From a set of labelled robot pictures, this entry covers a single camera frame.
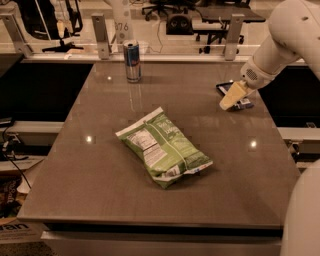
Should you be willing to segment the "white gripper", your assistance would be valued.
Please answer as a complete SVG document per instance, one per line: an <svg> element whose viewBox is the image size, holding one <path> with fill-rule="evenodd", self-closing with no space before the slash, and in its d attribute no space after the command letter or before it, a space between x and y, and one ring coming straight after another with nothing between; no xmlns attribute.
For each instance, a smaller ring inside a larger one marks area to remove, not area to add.
<svg viewBox="0 0 320 256"><path fill-rule="evenodd" d="M240 70L241 79L232 83L219 106L223 110L229 110L238 101L250 95L253 90L269 84L275 77L277 66L272 62L250 57Z"/></svg>

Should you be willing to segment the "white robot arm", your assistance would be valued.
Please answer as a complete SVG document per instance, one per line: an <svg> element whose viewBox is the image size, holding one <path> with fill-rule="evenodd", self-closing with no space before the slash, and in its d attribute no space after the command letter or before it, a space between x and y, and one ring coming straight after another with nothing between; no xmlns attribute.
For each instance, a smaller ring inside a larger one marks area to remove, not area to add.
<svg viewBox="0 0 320 256"><path fill-rule="evenodd" d="M231 108L268 85L287 65L302 59L320 79L320 8L307 0L284 0L272 11L269 36L241 68L220 101ZM320 160L299 177L286 212L280 256L320 256Z"/></svg>

